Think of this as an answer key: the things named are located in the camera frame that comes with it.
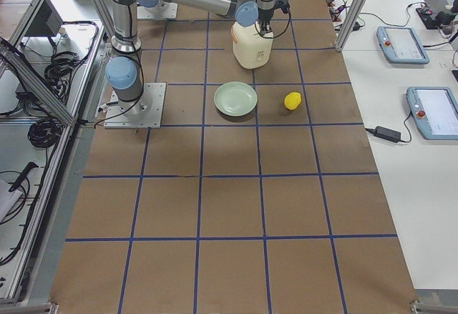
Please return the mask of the green plate near arm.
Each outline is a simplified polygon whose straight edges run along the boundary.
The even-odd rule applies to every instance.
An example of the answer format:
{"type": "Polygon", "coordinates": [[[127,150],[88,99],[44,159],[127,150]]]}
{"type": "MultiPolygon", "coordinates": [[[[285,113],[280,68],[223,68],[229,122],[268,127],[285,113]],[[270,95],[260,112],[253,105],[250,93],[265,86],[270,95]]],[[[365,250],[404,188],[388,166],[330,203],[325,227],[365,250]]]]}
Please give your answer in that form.
{"type": "Polygon", "coordinates": [[[255,109],[258,96],[249,84],[227,82],[215,91],[214,103],[221,113],[231,117],[241,117],[255,109]]]}

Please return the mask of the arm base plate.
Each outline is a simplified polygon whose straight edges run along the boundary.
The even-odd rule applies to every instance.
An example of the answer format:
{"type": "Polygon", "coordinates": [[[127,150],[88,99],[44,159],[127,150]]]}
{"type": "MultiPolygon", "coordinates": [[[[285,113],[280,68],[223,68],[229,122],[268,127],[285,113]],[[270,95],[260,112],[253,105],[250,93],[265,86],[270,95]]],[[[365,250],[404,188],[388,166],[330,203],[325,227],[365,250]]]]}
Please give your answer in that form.
{"type": "Polygon", "coordinates": [[[139,101],[123,102],[118,98],[118,90],[112,92],[112,100],[117,102],[107,110],[103,126],[107,129],[160,128],[165,100],[166,83],[145,83],[139,101]]]}
{"type": "Polygon", "coordinates": [[[168,3],[165,10],[146,9],[137,4],[137,18],[148,21],[175,20],[177,16],[177,4],[168,3]]]}

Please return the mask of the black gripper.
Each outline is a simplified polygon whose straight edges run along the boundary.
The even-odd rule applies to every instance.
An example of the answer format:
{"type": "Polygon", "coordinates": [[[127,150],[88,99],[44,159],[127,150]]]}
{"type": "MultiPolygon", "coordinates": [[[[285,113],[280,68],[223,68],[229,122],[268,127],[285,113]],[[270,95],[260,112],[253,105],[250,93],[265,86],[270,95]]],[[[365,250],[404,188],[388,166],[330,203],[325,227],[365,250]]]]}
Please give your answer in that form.
{"type": "Polygon", "coordinates": [[[271,33],[270,21],[272,19],[272,9],[258,9],[258,23],[260,35],[264,37],[271,33]]]}

